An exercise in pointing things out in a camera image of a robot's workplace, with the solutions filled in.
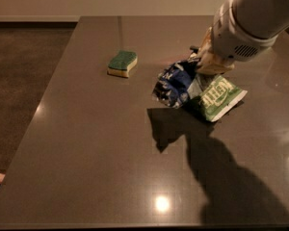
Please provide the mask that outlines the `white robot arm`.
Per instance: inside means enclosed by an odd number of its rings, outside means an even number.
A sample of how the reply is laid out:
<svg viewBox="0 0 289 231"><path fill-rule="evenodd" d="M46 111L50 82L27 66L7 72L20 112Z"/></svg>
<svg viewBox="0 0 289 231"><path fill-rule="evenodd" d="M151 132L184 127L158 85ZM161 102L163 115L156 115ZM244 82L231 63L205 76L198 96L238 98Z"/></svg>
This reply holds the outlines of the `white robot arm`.
<svg viewBox="0 0 289 231"><path fill-rule="evenodd" d="M226 0L199 48L197 72L225 73L272 47L289 27L289 0Z"/></svg>

